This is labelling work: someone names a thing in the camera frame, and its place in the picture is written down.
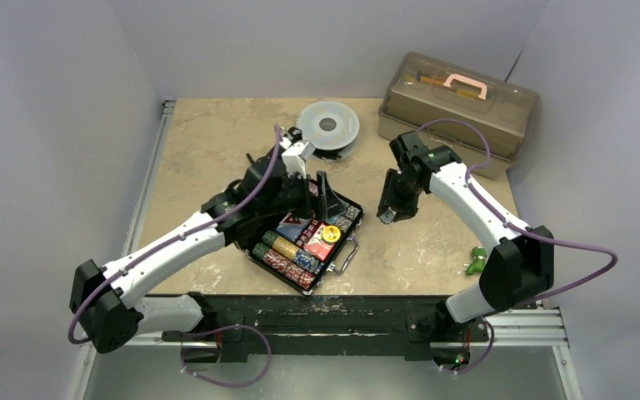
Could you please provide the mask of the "yellow big blind button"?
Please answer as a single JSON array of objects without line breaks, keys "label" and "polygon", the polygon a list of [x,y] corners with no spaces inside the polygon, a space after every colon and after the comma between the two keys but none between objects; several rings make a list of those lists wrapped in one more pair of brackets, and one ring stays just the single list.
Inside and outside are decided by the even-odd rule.
[{"label": "yellow big blind button", "polygon": [[326,226],[322,229],[322,240],[328,244],[334,244],[342,237],[342,231],[334,225]]}]

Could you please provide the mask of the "red triangular all-in marker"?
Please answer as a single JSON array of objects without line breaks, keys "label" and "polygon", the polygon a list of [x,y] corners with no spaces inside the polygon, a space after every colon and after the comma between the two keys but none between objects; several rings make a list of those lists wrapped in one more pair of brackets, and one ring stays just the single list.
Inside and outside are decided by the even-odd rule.
[{"label": "red triangular all-in marker", "polygon": [[282,221],[281,225],[290,227],[305,227],[308,224],[308,219],[296,217],[292,214],[288,214]]}]

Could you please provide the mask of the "blue playing card deck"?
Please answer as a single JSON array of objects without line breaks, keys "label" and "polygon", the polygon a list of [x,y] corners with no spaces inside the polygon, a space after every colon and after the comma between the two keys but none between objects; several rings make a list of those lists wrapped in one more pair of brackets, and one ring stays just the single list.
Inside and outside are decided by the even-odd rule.
[{"label": "blue playing card deck", "polygon": [[280,223],[277,225],[277,227],[275,228],[275,232],[281,236],[283,236],[284,238],[286,238],[287,240],[289,240],[292,243],[295,243],[296,238],[298,237],[298,235],[301,233],[301,231],[303,230],[304,227],[290,227],[290,226],[283,226],[281,225],[281,221]]}]

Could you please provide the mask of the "black poker set case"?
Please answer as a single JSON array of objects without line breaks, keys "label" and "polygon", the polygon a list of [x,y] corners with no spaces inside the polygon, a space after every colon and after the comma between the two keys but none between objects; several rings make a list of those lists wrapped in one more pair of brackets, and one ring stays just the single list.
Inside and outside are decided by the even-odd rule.
[{"label": "black poker set case", "polygon": [[331,189],[328,176],[306,172],[312,144],[299,128],[277,129],[278,143],[266,155],[248,159],[242,178],[202,205],[223,217],[217,230],[246,258],[292,289],[308,296],[362,222],[357,202]]}]

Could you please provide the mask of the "white blue chip five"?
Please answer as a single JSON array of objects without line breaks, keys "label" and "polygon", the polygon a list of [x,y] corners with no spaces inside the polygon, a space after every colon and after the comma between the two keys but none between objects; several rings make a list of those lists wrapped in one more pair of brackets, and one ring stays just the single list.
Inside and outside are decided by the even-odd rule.
[{"label": "white blue chip five", "polygon": [[385,213],[383,213],[379,219],[385,223],[385,224],[390,224],[393,222],[394,219],[394,214],[392,212],[390,212],[389,210],[387,210]]}]

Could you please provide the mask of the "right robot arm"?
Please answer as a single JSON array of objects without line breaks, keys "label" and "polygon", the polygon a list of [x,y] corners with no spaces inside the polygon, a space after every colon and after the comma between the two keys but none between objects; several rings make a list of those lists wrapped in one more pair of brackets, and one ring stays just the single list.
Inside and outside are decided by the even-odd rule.
[{"label": "right robot arm", "polygon": [[428,148],[416,132],[390,143],[397,168],[388,169],[377,208],[384,224],[413,218],[421,194],[446,203],[472,230],[487,251],[477,283],[436,306],[434,327],[446,339],[463,333],[468,322],[500,313],[553,286],[553,235],[544,226],[531,228],[509,214],[473,177],[447,146]]}]

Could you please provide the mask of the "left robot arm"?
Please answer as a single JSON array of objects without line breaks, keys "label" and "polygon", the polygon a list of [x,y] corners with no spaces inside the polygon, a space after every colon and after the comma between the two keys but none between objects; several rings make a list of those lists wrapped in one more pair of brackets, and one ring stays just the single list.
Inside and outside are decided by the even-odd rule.
[{"label": "left robot arm", "polygon": [[110,353],[143,330],[149,316],[136,307],[148,293],[188,264],[231,244],[250,244],[289,213],[326,219],[347,207],[348,199],[331,189],[325,172],[309,178],[288,173],[281,162],[257,162],[188,220],[146,247],[103,266],[93,260],[77,266],[67,339]]}]

